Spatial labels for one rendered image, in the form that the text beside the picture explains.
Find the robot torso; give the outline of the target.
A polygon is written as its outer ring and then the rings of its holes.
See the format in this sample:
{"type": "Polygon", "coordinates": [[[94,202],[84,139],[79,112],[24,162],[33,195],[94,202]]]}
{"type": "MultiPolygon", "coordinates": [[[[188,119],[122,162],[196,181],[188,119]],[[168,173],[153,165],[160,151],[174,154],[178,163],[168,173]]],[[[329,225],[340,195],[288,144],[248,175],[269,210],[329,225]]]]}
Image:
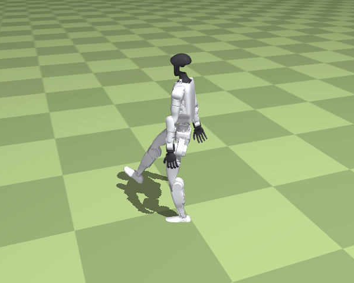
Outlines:
{"type": "Polygon", "coordinates": [[[192,78],[190,79],[192,81],[189,84],[183,83],[182,79],[179,79],[179,82],[176,82],[173,86],[173,89],[177,86],[185,88],[185,96],[181,102],[181,108],[177,122],[179,124],[175,132],[175,141],[177,143],[179,139],[184,139],[186,141],[186,145],[188,145],[191,139],[190,123],[195,117],[195,83],[192,78]]]}

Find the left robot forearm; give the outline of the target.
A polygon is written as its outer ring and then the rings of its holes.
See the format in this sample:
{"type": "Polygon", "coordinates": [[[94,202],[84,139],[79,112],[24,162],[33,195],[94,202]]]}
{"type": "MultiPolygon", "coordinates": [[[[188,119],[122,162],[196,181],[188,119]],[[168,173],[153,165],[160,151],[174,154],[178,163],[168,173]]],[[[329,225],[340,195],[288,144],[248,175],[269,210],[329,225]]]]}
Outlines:
{"type": "Polygon", "coordinates": [[[172,117],[166,118],[166,148],[167,150],[173,150],[173,144],[175,140],[176,127],[174,125],[174,120],[172,117]]]}

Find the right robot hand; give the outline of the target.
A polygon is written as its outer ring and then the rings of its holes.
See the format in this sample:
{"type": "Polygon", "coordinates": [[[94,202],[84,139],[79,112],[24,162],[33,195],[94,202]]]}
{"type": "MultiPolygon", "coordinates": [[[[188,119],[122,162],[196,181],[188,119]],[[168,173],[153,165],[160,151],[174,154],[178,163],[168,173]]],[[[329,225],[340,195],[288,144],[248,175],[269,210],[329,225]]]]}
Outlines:
{"type": "MultiPolygon", "coordinates": [[[[199,122],[200,122],[200,121],[199,121],[199,122]]],[[[201,124],[201,123],[200,123],[200,124],[201,124]]],[[[202,139],[201,139],[201,136],[202,136],[202,138],[203,138],[204,141],[205,141],[205,139],[204,139],[202,133],[204,134],[205,138],[207,139],[207,137],[206,137],[206,135],[205,135],[205,133],[204,133],[203,128],[201,127],[201,125],[198,126],[198,127],[195,127],[194,123],[193,123],[193,126],[194,126],[194,135],[193,135],[194,140],[195,140],[195,135],[196,135],[196,138],[197,138],[198,143],[200,143],[200,142],[199,142],[199,138],[200,138],[201,142],[203,143],[203,141],[202,141],[202,139]],[[200,136],[200,135],[201,135],[201,136],[200,136]],[[198,136],[199,136],[199,138],[198,138],[198,136]]]]}

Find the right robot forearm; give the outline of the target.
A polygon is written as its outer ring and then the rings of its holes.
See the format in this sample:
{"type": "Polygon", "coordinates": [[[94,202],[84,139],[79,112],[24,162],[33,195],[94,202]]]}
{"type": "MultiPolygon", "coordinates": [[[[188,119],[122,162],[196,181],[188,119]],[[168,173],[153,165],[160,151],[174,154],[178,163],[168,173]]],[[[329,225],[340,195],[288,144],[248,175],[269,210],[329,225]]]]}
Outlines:
{"type": "Polygon", "coordinates": [[[197,106],[195,107],[195,117],[193,119],[193,123],[194,123],[195,127],[200,126],[199,117],[198,117],[198,111],[199,111],[199,107],[198,107],[198,104],[197,104],[197,106]]]}

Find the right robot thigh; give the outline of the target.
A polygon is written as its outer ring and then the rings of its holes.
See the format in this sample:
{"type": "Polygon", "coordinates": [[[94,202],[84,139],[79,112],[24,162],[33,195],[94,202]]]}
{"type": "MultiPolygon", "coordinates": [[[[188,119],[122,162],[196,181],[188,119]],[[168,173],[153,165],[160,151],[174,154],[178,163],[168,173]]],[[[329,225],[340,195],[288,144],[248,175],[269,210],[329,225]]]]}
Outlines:
{"type": "MultiPolygon", "coordinates": [[[[175,127],[178,127],[178,123],[175,124],[175,127]]],[[[166,129],[162,131],[153,141],[150,150],[149,150],[149,156],[152,158],[158,158],[161,155],[161,149],[160,146],[163,146],[166,144],[165,139],[166,139],[166,129]]],[[[175,138],[175,137],[174,137],[175,138]]]]}

